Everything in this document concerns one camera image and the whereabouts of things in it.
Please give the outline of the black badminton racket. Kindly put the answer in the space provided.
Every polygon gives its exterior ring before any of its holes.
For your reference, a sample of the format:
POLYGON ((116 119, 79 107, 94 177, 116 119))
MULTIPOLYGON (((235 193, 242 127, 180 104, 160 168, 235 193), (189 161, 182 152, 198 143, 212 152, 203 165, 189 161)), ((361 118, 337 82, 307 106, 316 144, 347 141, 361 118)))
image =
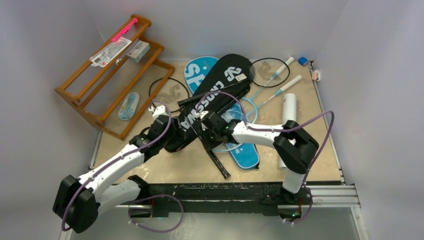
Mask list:
POLYGON ((261 58, 249 66, 248 76, 261 89, 279 87, 289 78, 293 61, 293 57, 286 61, 275 57, 261 58))
MULTIPOLYGON (((190 91, 188 88, 181 81, 170 77, 155 95, 154 100, 167 104, 172 114, 179 115, 183 112, 185 106, 179 106, 178 101, 188 99, 189 97, 190 91)), ((223 178, 228 180, 231 177, 230 173, 226 170, 216 154, 212 151, 212 148, 207 145, 206 137, 201 136, 200 142, 207 155, 211 158, 215 166, 222 174, 223 178)))

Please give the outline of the black Crossway racket cover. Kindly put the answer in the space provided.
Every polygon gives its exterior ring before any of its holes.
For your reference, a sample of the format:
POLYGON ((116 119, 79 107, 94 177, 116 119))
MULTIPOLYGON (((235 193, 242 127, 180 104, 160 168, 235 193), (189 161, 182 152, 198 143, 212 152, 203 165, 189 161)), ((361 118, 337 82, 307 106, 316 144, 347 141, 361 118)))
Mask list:
MULTIPOLYGON (((194 96, 204 95, 208 92, 223 90, 234 97, 243 97, 251 88, 248 77, 252 62, 239 54, 230 53, 216 58, 212 56, 198 57, 191 60, 184 68, 184 79, 194 96)), ((192 143, 197 135, 195 130, 201 127, 195 120, 195 107, 199 111, 213 111, 218 113, 234 100, 224 94, 211 94, 203 100, 188 103, 176 117, 183 131, 182 137, 174 140, 165 150, 173 153, 182 150, 192 143)))

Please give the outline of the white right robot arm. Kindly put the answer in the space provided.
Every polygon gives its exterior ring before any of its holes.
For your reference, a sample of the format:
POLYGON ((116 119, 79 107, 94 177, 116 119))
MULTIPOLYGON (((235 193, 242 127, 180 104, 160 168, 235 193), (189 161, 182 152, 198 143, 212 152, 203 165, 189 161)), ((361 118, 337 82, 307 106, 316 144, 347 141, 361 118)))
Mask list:
POLYGON ((216 112, 203 111, 196 119, 207 137, 218 143, 254 144, 275 149, 286 166, 280 196, 288 204, 300 198, 300 189, 319 149, 318 142, 296 121, 283 125, 249 124, 239 119, 225 120, 216 112))

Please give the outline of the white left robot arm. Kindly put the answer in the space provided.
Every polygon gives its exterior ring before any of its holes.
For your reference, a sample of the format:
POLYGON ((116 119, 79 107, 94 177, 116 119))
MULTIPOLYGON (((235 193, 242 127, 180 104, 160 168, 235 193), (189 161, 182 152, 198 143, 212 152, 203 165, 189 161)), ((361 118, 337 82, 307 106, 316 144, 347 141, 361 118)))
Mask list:
POLYGON ((96 219, 112 208, 135 202, 142 205, 155 198, 169 198, 166 193, 153 194, 150 185, 132 175, 115 182, 130 170, 156 156, 179 130, 175 118, 166 113, 154 118, 148 132, 134 136, 112 158, 78 177, 68 175, 59 184, 53 212, 61 219, 61 230, 82 233, 96 219))

